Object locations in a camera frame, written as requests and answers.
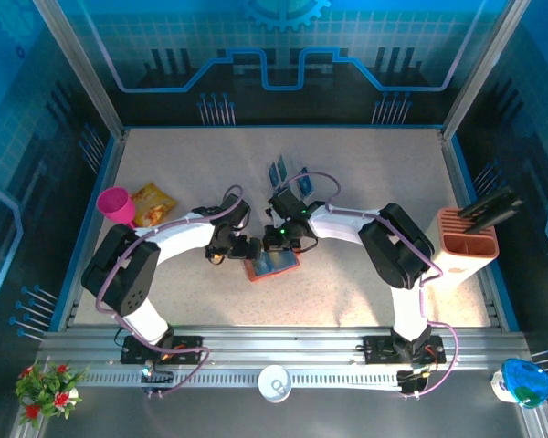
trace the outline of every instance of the blue bottle cap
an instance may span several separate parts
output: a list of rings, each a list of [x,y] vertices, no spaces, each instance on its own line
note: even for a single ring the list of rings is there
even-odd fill
[[[507,359],[501,366],[503,381],[515,400],[526,408],[540,406],[548,398],[548,373],[521,359]]]

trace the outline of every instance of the metal frame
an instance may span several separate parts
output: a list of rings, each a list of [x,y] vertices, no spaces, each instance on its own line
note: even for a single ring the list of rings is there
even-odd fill
[[[310,371],[312,375],[330,371],[350,371],[355,374],[386,374],[401,369],[386,365],[365,365],[364,353],[356,347],[363,336],[389,336],[389,328],[264,328],[264,327],[206,327],[176,328],[179,335],[204,338],[211,349],[209,362],[200,371],[205,375],[229,376],[239,370],[260,370],[272,364],[294,372]],[[48,333],[37,354],[39,360],[72,360],[77,367],[90,366],[87,386],[131,387],[140,383],[142,366],[121,365],[121,347],[113,341],[115,326],[82,326],[66,332]],[[454,339],[447,330],[436,329],[441,336],[448,360],[454,353]],[[508,357],[529,358],[530,353],[521,332],[502,333],[495,328],[460,328],[459,357],[456,370],[497,370]],[[164,370],[184,371],[194,368],[164,366]],[[136,380],[125,379],[138,376]],[[236,381],[192,383],[191,386],[236,387]],[[320,386],[328,382],[321,381]],[[351,388],[349,382],[333,385]]]
[[[121,140],[124,127],[120,121],[120,117],[116,109],[113,108],[108,93],[106,93],[103,85],[101,85],[97,73],[75,35],[73,27],[71,27],[67,17],[61,10],[58,1],[33,0],[33,2],[63,51],[67,61],[73,68],[73,71],[75,71],[81,85],[88,93],[91,102],[93,102],[111,136],[116,140]]]
[[[105,89],[84,52],[73,29],[63,14],[57,0],[34,0],[38,11],[58,41],[81,84],[103,118],[111,135],[124,139],[124,127],[113,108]],[[499,58],[515,27],[518,25],[529,0],[513,1],[501,16],[490,46],[484,51],[479,64],[460,91],[444,125],[443,153],[459,203],[469,200],[464,186],[460,166],[452,148],[451,139],[467,114],[469,107],[481,86]],[[106,172],[113,174],[119,162],[111,161]],[[81,260],[93,249],[97,233],[96,220],[87,222],[88,235],[79,253],[76,272],[71,274],[69,290],[75,293],[74,303],[80,296],[79,272]],[[494,281],[481,281],[482,290],[490,297],[498,310],[499,326],[507,329],[507,319],[499,312],[501,306],[495,302]],[[57,326],[60,332],[47,333],[41,344],[39,360],[73,360],[77,366],[90,365],[86,386],[138,386],[141,370],[138,366],[124,366],[118,363],[121,348],[113,343],[116,328],[112,326],[81,326],[68,328],[68,318],[73,316],[73,307],[68,303],[62,312],[63,318]],[[386,367],[364,365],[364,355],[355,349],[361,343],[361,336],[386,335],[386,328],[178,328],[179,333],[201,335],[205,345],[212,349],[210,361],[191,383],[194,387],[255,387],[257,372],[273,363],[285,366],[299,386],[354,388],[365,385],[370,388],[379,376],[382,386],[390,386],[393,370]],[[453,339],[447,332],[436,330],[443,337],[445,349],[452,356]],[[457,370],[496,370],[508,357],[529,359],[530,354],[524,336],[520,332],[503,333],[497,328],[461,328],[458,330],[460,356]],[[175,367],[174,382],[178,382],[190,366]],[[536,410],[522,410],[526,430],[531,437],[548,437],[548,407]],[[15,426],[11,437],[40,436],[46,423],[39,431]]]
[[[467,82],[465,82],[463,88],[460,90],[445,119],[445,123],[443,124],[443,135],[445,139],[452,139],[455,132],[457,132],[460,123],[465,118],[471,104],[479,94],[487,76],[500,59],[501,52],[513,35],[513,31],[522,20],[523,13],[529,4],[530,0],[513,0],[513,2],[510,5],[507,5],[503,11],[503,14],[498,20],[498,24],[493,31],[493,37],[489,46],[481,55],[479,62],[476,64],[476,67],[471,72]]]
[[[94,214],[97,196],[101,191],[113,185],[118,169],[120,168],[121,156],[124,152],[126,139],[124,135],[122,141],[113,141],[107,147],[103,157],[98,179],[93,186],[93,193],[90,197],[90,203],[83,218],[83,223],[79,229],[79,236],[73,254],[69,261],[68,271],[63,281],[59,300],[53,313],[49,329],[51,331],[62,331],[67,329],[69,317],[74,315],[74,310],[79,303],[79,297],[83,288],[81,287],[81,273],[90,260],[98,241],[98,235],[103,217]]]

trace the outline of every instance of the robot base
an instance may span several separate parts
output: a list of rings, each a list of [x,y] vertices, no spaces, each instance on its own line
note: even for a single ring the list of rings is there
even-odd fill
[[[364,336],[363,341],[364,344],[360,346],[359,350],[364,353],[366,365],[408,363],[423,366],[447,363],[447,356],[440,336],[428,337],[412,360],[405,360],[395,351],[392,336]]]
[[[174,335],[172,347],[181,349],[192,349],[201,347],[203,338],[200,336],[178,336]],[[151,349],[147,349],[134,336],[127,336],[121,349],[120,363],[124,365],[144,365],[147,360],[152,360],[160,365],[197,365],[201,361],[201,352],[178,354],[178,349],[174,355],[166,360],[160,360],[160,354]]]

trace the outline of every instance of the white cup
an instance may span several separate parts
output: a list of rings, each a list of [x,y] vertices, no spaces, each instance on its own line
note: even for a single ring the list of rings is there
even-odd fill
[[[280,365],[270,365],[259,374],[258,388],[270,403],[282,403],[290,395],[292,380]]]

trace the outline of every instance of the artificial flower plant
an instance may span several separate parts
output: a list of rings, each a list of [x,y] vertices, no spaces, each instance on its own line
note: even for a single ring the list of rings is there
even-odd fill
[[[37,428],[40,413],[46,417],[63,413],[67,419],[75,403],[81,402],[79,397],[71,397],[71,390],[86,371],[71,372],[69,364],[51,364],[44,371],[36,363],[25,368],[16,382],[16,396],[25,408],[20,423],[31,422]]]

